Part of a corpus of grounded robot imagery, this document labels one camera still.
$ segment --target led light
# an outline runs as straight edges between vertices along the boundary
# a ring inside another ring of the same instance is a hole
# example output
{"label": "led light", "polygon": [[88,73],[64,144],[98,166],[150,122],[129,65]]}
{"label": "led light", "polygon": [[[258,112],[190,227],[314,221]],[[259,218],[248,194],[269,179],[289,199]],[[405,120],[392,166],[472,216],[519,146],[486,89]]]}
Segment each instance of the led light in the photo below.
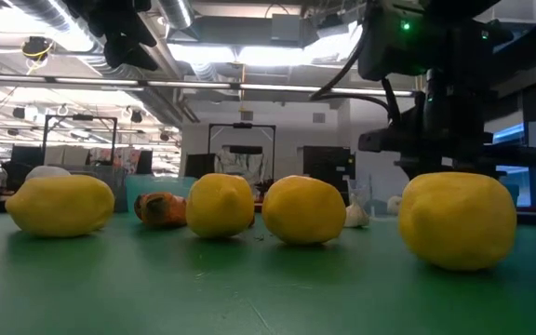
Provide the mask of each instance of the led light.
{"label": "led light", "polygon": [[244,47],[237,60],[255,66],[296,66],[311,63],[303,54],[303,49],[287,47]]}
{"label": "led light", "polygon": [[232,62],[235,54],[230,47],[184,46],[169,44],[168,49],[175,60],[189,63]]}

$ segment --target plastic container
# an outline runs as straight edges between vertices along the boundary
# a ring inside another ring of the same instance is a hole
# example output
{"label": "plastic container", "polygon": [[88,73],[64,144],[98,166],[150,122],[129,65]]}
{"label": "plastic container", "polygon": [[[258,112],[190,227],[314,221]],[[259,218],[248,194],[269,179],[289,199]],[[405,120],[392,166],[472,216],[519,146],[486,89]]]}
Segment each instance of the plastic container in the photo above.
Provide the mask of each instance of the plastic container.
{"label": "plastic container", "polygon": [[129,175],[126,178],[127,210],[134,213],[134,202],[140,194],[154,192],[171,192],[174,195],[187,198],[190,189],[197,178],[193,177],[155,177],[151,175]]}
{"label": "plastic container", "polygon": [[518,196],[520,195],[520,186],[516,184],[505,183],[503,186],[508,189],[514,201],[514,206],[518,207]]}
{"label": "plastic container", "polygon": [[108,166],[75,166],[75,165],[57,165],[51,164],[52,167],[65,168],[73,175],[86,175],[104,181],[115,196],[115,213],[125,213],[130,207],[126,200],[126,170],[122,167]]}

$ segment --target metal frame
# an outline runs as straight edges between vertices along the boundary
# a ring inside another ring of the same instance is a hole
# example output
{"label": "metal frame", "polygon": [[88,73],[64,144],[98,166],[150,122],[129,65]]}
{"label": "metal frame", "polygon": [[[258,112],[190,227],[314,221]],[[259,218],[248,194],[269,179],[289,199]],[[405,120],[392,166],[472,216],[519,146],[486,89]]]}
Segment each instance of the metal frame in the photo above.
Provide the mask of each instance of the metal frame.
{"label": "metal frame", "polygon": [[273,132],[272,138],[272,179],[275,179],[275,160],[276,160],[276,126],[275,125],[253,125],[249,123],[233,124],[209,124],[208,125],[208,154],[210,154],[210,144],[212,142],[212,129],[214,127],[232,127],[233,129],[252,129],[255,127],[270,128]]}
{"label": "metal frame", "polygon": [[106,116],[91,116],[91,115],[65,115],[65,116],[59,116],[59,115],[45,115],[45,129],[43,130],[43,165],[45,164],[45,155],[47,153],[47,138],[48,138],[48,132],[55,129],[55,125],[51,129],[48,127],[48,121],[52,118],[55,118],[59,122],[71,118],[74,121],[94,121],[96,120],[111,120],[113,121],[113,138],[111,139],[111,162],[113,162],[115,157],[115,140],[117,138],[117,118],[116,117],[106,117]]}
{"label": "metal frame", "polygon": [[[16,75],[0,74],[0,86],[68,88],[68,89],[111,89],[125,91],[141,91],[145,87],[169,88],[196,88],[196,89],[232,89],[254,91],[276,91],[285,93],[315,93],[321,87],[295,86],[295,85],[268,85],[249,83],[224,82],[187,82],[163,80],[133,80],[133,79],[106,79],[106,78],[76,78],[60,76]],[[379,88],[346,88],[334,87],[330,93],[358,94],[366,96],[384,96],[385,92]],[[395,91],[397,97],[412,97],[412,90]]]}

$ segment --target lemon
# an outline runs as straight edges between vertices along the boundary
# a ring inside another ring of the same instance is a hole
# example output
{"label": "lemon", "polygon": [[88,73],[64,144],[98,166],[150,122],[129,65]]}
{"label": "lemon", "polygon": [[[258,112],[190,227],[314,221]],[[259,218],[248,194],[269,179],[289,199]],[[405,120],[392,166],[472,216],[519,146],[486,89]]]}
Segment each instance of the lemon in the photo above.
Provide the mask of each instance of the lemon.
{"label": "lemon", "polygon": [[104,226],[114,196],[107,184],[89,176],[33,178],[6,201],[6,210],[23,231],[72,237]]}
{"label": "lemon", "polygon": [[289,176],[268,190],[261,215],[266,228],[283,242],[309,245],[327,242],[341,233],[346,207],[334,186]]}
{"label": "lemon", "polygon": [[253,194],[239,176],[207,174],[195,182],[187,198],[187,225],[200,237],[237,235],[249,227],[253,216]]}
{"label": "lemon", "polygon": [[418,257],[448,270],[475,271],[495,265],[512,249],[516,209],[493,178],[431,173],[407,185],[398,222]]}

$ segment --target black cable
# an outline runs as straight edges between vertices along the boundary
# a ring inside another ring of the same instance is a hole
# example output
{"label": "black cable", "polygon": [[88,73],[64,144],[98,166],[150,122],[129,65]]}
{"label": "black cable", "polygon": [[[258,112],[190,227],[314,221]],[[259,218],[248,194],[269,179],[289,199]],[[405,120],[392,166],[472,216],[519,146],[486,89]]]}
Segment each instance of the black cable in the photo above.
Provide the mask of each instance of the black cable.
{"label": "black cable", "polygon": [[264,13],[264,18],[268,18],[268,12],[270,11],[270,8],[274,7],[275,5],[277,5],[277,6],[281,7],[281,8],[283,8],[283,10],[284,10],[287,14],[290,15],[290,13],[288,12],[288,10],[287,10],[284,6],[282,6],[282,5],[278,4],[278,3],[272,3],[272,4],[270,4],[270,6],[268,6],[268,8],[266,8],[266,12]]}
{"label": "black cable", "polygon": [[330,79],[330,81],[327,84],[325,84],[322,88],[318,89],[316,93],[312,94],[309,97],[310,101],[318,100],[319,96],[330,91],[336,84],[338,84],[341,81],[341,79],[343,79],[346,76],[349,70],[351,70],[351,67],[353,67],[353,64],[355,64],[355,62],[359,59],[361,50],[363,50],[363,47],[365,46],[365,40],[366,40],[367,34],[368,34],[368,27],[364,27],[363,31],[361,32],[361,36],[359,37],[359,41],[355,45],[355,48],[353,49],[353,53],[349,57],[349,60],[346,62],[346,64],[344,64],[342,69],[332,79]]}
{"label": "black cable", "polygon": [[395,92],[392,90],[392,85],[388,78],[382,79],[382,87],[386,93],[386,102],[388,103],[388,121],[392,121],[393,125],[400,125],[400,110],[396,102]]}
{"label": "black cable", "polygon": [[338,99],[338,98],[350,98],[350,99],[359,99],[362,101],[369,101],[373,102],[375,104],[380,105],[383,107],[383,109],[386,110],[388,114],[390,114],[390,107],[388,107],[388,104],[378,98],[361,95],[361,94],[352,94],[352,93],[326,93],[323,94],[317,98],[314,99],[314,101],[321,101],[321,100],[327,100],[327,99]]}

